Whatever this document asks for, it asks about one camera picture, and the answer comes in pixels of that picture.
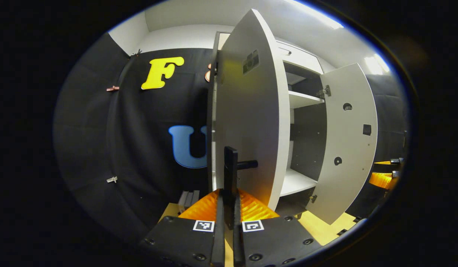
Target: black fabric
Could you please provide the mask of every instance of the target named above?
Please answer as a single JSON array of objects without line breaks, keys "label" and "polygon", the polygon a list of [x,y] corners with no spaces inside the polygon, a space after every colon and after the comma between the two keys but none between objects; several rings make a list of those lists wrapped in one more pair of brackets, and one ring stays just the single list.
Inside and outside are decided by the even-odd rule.
[{"label": "black fabric", "polygon": [[[207,71],[211,49],[173,49],[132,56],[105,34],[78,61],[56,105],[53,142],[61,175],[100,225],[136,244],[183,189],[207,193],[206,168],[173,158],[168,128],[188,125],[192,155],[205,153]],[[182,56],[164,88],[141,90],[155,58]],[[117,81],[122,70],[128,72]],[[120,86],[119,91],[106,88]],[[106,180],[117,176],[117,183]]]},{"label": "black fabric", "polygon": [[[374,162],[406,157],[404,131],[408,131],[409,105],[399,83],[387,75],[366,75],[373,92],[378,119],[378,140]],[[369,183],[369,173],[363,188],[346,213],[368,217],[384,197],[385,189]]]}]

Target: screw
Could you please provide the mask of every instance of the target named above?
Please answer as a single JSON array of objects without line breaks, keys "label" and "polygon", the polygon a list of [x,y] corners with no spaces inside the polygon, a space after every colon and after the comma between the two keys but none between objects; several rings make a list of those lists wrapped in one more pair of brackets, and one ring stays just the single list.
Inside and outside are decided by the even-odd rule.
[{"label": "screw", "polygon": [[262,255],[260,254],[252,254],[249,256],[249,260],[251,261],[258,261],[262,258]]},{"label": "screw", "polygon": [[148,245],[154,245],[154,244],[155,244],[155,240],[153,240],[153,239],[149,239],[149,240],[148,240],[148,239],[145,238],[144,241],[145,241],[145,243],[147,243]]},{"label": "screw", "polygon": [[290,258],[290,259],[285,260],[284,262],[282,262],[282,264],[289,263],[289,262],[294,261],[294,260],[295,260],[295,258]]},{"label": "screw", "polygon": [[197,259],[197,260],[200,260],[200,261],[203,261],[203,260],[206,259],[206,257],[204,255],[202,255],[202,254],[197,254],[197,255],[194,256],[194,258]]}]

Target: wooden floor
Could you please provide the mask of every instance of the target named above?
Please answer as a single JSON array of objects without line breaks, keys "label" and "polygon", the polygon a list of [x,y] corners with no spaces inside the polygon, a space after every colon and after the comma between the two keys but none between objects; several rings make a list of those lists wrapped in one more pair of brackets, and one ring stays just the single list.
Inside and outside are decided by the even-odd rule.
[{"label": "wooden floor", "polygon": [[[178,216],[178,204],[169,203],[164,213],[161,215],[160,220],[165,216]],[[324,221],[320,220],[317,216],[314,216],[310,211],[302,213],[302,218],[298,220],[308,232],[321,244],[326,245],[335,238],[338,237],[337,233],[341,230],[349,230],[356,223],[353,221],[355,217],[343,213],[332,225],[328,225]],[[226,227],[225,232],[225,243],[226,243],[226,267],[234,266],[232,248],[229,242],[232,241],[232,231],[229,231]]]}]

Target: cabinet door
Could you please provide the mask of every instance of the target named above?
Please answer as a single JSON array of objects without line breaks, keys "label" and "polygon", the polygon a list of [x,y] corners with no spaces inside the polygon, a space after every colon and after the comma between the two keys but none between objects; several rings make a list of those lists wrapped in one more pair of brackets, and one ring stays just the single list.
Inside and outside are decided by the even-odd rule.
[{"label": "cabinet door", "polygon": [[257,10],[236,25],[221,51],[217,70],[216,181],[224,185],[224,147],[258,167],[239,171],[239,188],[275,210],[287,168],[290,106],[278,45]]},{"label": "cabinet door", "polygon": [[307,210],[328,224],[348,209],[363,187],[374,160],[377,115],[373,93],[355,63],[321,75],[325,94],[326,149],[314,203]]}]

